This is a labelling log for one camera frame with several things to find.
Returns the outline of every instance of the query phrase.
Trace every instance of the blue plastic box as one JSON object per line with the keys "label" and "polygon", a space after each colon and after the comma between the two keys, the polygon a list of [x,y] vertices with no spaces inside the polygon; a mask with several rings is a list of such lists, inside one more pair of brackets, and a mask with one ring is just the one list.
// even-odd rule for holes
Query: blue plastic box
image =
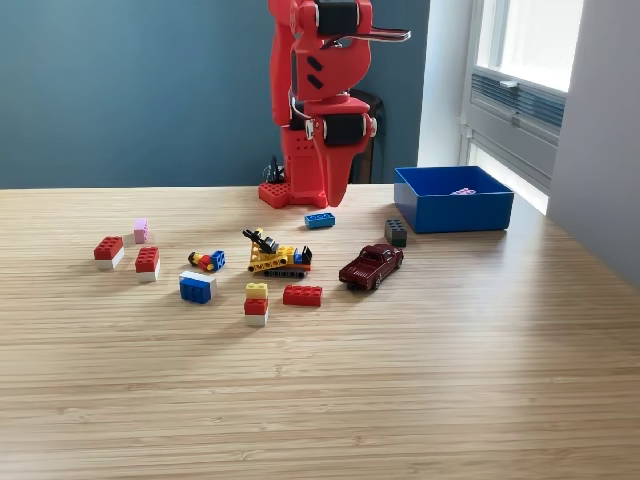
{"label": "blue plastic box", "polygon": [[396,168],[394,200],[416,233],[504,230],[513,191],[476,166]]}

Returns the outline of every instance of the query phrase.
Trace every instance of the lego figure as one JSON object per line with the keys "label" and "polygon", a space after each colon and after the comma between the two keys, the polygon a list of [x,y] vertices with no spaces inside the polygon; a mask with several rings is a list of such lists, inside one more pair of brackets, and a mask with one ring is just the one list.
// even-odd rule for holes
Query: lego figure
{"label": "lego figure", "polygon": [[200,269],[205,272],[213,271],[211,255],[202,255],[200,253],[191,252],[191,255],[189,255],[189,263],[194,267],[200,267]]}

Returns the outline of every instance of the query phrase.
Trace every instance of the red and white lego brick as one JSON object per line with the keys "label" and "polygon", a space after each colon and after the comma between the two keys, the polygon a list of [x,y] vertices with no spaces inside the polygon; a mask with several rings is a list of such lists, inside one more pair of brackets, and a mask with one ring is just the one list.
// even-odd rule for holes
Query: red and white lego brick
{"label": "red and white lego brick", "polygon": [[160,274],[160,252],[158,247],[144,247],[136,258],[136,277],[139,282],[155,282]]}
{"label": "red and white lego brick", "polygon": [[216,281],[216,277],[212,275],[203,275],[201,273],[190,272],[189,270],[185,270],[180,274],[180,280],[183,278],[191,278],[192,280],[199,280],[201,282],[205,282],[209,284],[209,288],[211,289],[211,298],[215,296],[218,292],[218,282]]}
{"label": "red and white lego brick", "polygon": [[149,221],[146,218],[136,218],[133,222],[133,237],[136,243],[145,243],[149,238]]}
{"label": "red and white lego brick", "polygon": [[93,250],[93,258],[98,270],[116,268],[124,257],[124,243],[122,237],[105,237],[100,245]]}
{"label": "red and white lego brick", "polygon": [[267,320],[269,319],[269,309],[264,312],[264,315],[245,315],[244,321],[249,327],[266,327]]}

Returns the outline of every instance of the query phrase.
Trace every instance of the red robot arm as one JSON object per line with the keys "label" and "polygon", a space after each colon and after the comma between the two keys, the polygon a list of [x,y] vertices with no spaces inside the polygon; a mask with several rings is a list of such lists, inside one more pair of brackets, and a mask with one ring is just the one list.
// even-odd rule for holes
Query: red robot arm
{"label": "red robot arm", "polygon": [[[353,157],[376,133],[369,106],[348,91],[369,69],[370,41],[405,41],[410,32],[374,27],[370,0],[269,0],[269,10],[276,20],[271,96],[285,182],[262,184],[260,198],[275,208],[338,206]],[[347,38],[350,45],[342,46]]]}

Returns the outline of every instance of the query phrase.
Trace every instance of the red toy car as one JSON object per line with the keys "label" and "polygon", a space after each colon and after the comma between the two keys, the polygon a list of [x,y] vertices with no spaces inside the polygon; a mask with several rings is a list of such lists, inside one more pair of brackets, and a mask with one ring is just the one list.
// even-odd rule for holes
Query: red toy car
{"label": "red toy car", "polygon": [[367,245],[358,258],[346,265],[338,279],[350,290],[377,290],[382,279],[400,268],[404,253],[391,245]]}

